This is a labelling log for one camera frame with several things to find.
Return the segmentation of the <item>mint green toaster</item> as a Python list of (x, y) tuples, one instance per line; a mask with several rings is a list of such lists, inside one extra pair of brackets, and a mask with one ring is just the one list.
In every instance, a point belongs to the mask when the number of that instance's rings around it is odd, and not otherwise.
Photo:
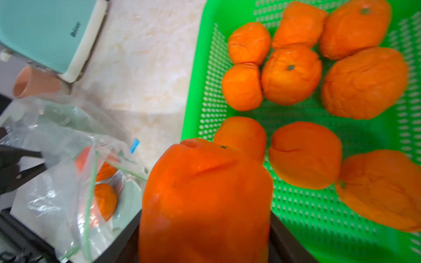
[(1, 60), (19, 57), (66, 83), (82, 74), (109, 3), (1, 1)]

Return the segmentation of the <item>pink ceramic mug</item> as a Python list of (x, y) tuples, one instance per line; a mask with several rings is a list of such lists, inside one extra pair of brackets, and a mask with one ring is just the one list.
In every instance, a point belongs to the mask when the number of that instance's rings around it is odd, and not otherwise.
[(70, 94), (70, 86), (55, 76), (27, 66), (18, 74), (13, 95), (16, 98), (38, 96), (43, 93)]

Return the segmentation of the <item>green-zip bag of oranges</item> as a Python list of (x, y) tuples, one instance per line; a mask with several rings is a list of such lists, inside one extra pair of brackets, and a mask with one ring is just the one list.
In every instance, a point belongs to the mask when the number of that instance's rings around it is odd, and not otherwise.
[(94, 103), (65, 94), (13, 100), (1, 114), (1, 144), (43, 154), (48, 164), (96, 146), (128, 157), (134, 138)]

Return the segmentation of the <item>green plastic basket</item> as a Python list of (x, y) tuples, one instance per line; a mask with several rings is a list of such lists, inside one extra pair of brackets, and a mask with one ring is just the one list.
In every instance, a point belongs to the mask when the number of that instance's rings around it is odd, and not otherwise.
[[(325, 110), (321, 88), (309, 98), (281, 106), (264, 100), (251, 111), (236, 111), (223, 96), (221, 82), (232, 67), (229, 36), (249, 22), (273, 34), (288, 1), (208, 1), (202, 14), (182, 139), (212, 141), (224, 122), (254, 119), (266, 132), (266, 149), (302, 158), (310, 146), (327, 150), (339, 141), (343, 158), (376, 150), (395, 150), (421, 162), (421, 3), (390, 1), (391, 23), (382, 46), (401, 53), (409, 82), (394, 106), (372, 119), (338, 117)], [(343, 183), (320, 190), (273, 176), (273, 224), (285, 225), (308, 256), (307, 263), (418, 263), (421, 234), (377, 224), (358, 215), (338, 197)]]

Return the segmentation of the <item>orange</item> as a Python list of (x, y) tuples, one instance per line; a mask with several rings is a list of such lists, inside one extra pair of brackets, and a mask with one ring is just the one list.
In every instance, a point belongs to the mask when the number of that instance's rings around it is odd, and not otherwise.
[(264, 163), (266, 132), (259, 122), (248, 117), (229, 117), (215, 133), (214, 143), (239, 151)]
[(323, 80), (321, 99), (332, 115), (373, 119), (401, 98), (408, 82), (403, 55), (374, 47), (337, 61)]
[(346, 158), (335, 189), (346, 206), (368, 220), (402, 232), (421, 230), (421, 167), (400, 151)]
[(239, 27), (228, 40), (228, 53), (234, 65), (253, 63), (261, 66), (270, 48), (270, 34), (260, 22), (250, 22)]
[(221, 86), (227, 104), (234, 110), (254, 110), (263, 101), (259, 67), (253, 63), (234, 65), (225, 73)]
[(339, 60), (379, 46), (390, 22), (388, 1), (348, 1), (326, 19), (319, 51), (328, 59)]
[(342, 143), (334, 132), (311, 122), (294, 122), (274, 132), (269, 162), (283, 181), (322, 190), (339, 177)]
[(262, 71), (263, 93), (269, 101), (293, 105), (308, 98), (322, 77), (319, 55), (303, 45), (274, 50)]
[(313, 5), (298, 1), (289, 3), (273, 37), (272, 47), (279, 49), (301, 44), (312, 48), (321, 37), (327, 17), (326, 11)]
[(262, 164), (203, 139), (172, 145), (143, 195), (141, 263), (266, 263), (273, 179)]

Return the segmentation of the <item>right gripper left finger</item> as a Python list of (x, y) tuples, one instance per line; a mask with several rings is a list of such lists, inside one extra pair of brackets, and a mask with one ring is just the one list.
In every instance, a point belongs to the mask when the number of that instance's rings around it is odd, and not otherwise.
[(121, 234), (100, 255), (95, 263), (137, 263), (139, 223), (142, 211), (132, 219)]

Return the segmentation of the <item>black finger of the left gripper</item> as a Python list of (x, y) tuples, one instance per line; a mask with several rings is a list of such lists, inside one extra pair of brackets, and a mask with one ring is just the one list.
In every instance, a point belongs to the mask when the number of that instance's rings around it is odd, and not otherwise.
[(44, 163), (20, 170), (23, 157), (42, 158), (40, 152), (1, 145), (1, 195), (13, 192), (46, 171)]

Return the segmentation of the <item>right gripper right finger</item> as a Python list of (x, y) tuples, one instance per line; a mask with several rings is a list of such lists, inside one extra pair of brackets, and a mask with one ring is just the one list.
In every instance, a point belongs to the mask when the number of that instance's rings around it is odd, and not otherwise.
[(272, 211), (268, 263), (319, 263)]

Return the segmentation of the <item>blue-zip clear bag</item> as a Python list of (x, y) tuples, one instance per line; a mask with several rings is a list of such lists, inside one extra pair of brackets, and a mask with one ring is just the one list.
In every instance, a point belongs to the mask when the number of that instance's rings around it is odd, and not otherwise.
[(130, 151), (130, 153), (131, 154), (133, 154), (133, 153), (135, 153), (135, 151), (136, 151), (136, 149), (137, 149), (137, 147), (139, 146), (139, 140), (137, 139), (137, 138), (135, 138), (134, 140), (133, 140), (133, 142), (132, 142), (132, 145), (131, 145), (131, 147), (130, 147), (130, 149), (129, 149), (129, 151)]

